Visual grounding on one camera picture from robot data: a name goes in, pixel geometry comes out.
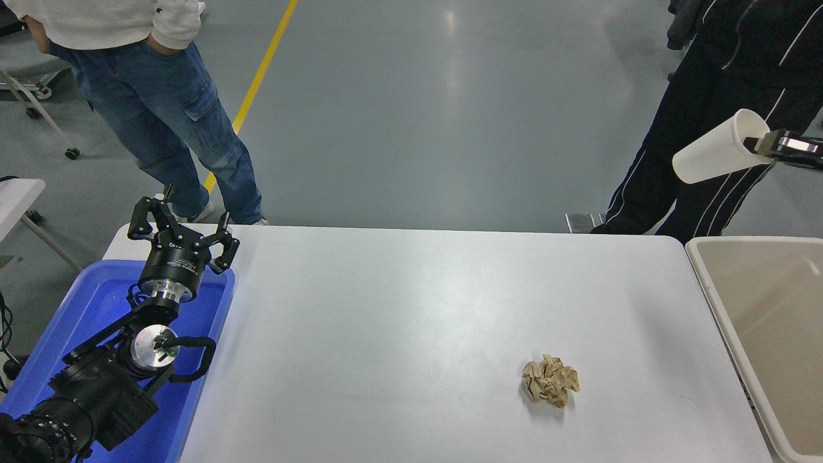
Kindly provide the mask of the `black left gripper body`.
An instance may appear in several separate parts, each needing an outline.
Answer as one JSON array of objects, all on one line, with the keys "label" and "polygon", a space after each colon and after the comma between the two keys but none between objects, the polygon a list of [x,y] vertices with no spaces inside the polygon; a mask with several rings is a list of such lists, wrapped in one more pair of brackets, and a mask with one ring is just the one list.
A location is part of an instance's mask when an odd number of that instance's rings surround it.
[{"label": "black left gripper body", "polygon": [[148,293],[160,282],[168,281],[182,286],[185,293],[197,293],[211,258],[208,249],[193,250],[170,241],[150,245],[138,285]]}]

